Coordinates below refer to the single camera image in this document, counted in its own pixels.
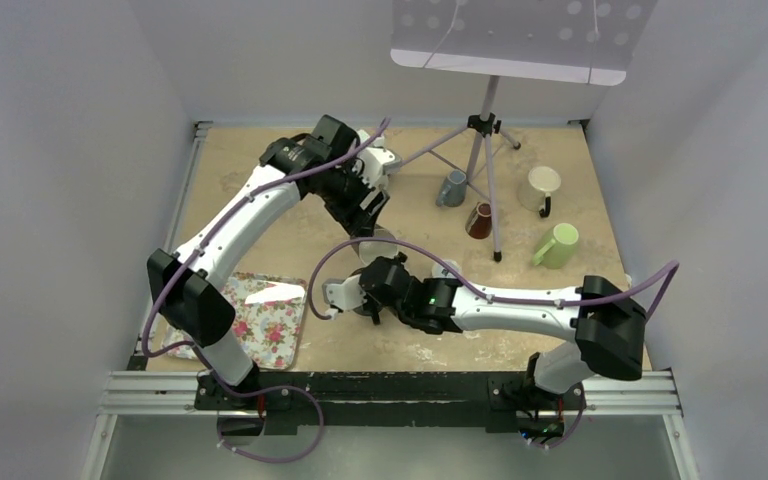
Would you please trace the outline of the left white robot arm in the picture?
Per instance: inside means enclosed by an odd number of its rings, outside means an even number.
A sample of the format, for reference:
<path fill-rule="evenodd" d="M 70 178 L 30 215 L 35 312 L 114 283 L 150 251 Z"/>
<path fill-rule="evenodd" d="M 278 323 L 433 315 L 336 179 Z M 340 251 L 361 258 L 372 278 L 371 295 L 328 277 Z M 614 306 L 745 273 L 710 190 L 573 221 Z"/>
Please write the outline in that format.
<path fill-rule="evenodd" d="M 307 195 L 320 197 L 350 235 L 371 232 L 386 204 L 387 175 L 398 155 L 378 135 L 350 129 L 306 133 L 272 142 L 231 202 L 193 238 L 147 260 L 150 310 L 184 333 L 221 381 L 232 408 L 252 405 L 261 392 L 257 363 L 232 332 L 235 312 L 222 290 L 239 261 L 284 213 Z"/>

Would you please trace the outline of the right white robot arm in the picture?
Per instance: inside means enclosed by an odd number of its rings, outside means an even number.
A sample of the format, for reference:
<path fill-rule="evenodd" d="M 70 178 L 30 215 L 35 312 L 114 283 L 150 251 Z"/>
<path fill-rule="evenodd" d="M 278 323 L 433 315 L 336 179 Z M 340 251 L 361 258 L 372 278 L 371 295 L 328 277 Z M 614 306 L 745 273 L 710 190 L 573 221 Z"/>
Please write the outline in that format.
<path fill-rule="evenodd" d="M 386 309 L 430 335 L 504 330 L 561 340 L 530 360 L 521 381 L 524 399 L 536 407 L 594 375 L 618 381 L 642 376 L 646 311 L 601 276 L 560 289 L 493 288 L 458 276 L 419 279 L 403 259 L 379 257 L 356 270 L 350 285 L 354 307 L 372 317 Z"/>

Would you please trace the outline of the light grey footed mug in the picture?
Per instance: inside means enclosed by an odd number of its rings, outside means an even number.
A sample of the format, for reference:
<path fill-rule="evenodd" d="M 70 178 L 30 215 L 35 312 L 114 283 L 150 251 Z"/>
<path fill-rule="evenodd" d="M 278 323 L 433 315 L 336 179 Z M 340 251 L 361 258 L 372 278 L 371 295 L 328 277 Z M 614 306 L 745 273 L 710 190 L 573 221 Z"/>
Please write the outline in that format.
<path fill-rule="evenodd" d="M 444 259 L 441 262 L 433 262 L 430 269 L 431 278 L 461 279 L 461 266 L 451 259 Z"/>

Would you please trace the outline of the dark blue mug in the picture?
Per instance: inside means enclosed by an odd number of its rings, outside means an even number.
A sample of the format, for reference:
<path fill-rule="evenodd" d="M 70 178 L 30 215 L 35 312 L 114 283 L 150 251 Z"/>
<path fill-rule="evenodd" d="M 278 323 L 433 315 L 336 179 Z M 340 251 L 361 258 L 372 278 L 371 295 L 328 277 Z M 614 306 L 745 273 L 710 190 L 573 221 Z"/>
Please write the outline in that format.
<path fill-rule="evenodd" d="M 378 302 L 375 298 L 369 296 L 367 293 L 361 291 L 360 293 L 354 295 L 349 300 L 349 304 L 351 306 L 351 310 L 355 314 L 369 319 L 373 325 L 378 326 L 382 323 L 381 313 L 384 309 L 384 305 Z"/>

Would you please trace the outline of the green mug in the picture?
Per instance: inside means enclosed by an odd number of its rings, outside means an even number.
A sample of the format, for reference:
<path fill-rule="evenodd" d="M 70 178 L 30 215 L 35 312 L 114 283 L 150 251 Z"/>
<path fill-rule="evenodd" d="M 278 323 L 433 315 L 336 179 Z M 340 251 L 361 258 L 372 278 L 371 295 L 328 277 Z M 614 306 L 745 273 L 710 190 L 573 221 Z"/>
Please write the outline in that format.
<path fill-rule="evenodd" d="M 575 255 L 580 240 L 578 229 L 570 223 L 559 223 L 538 241 L 531 263 L 548 269 L 563 268 Z"/>

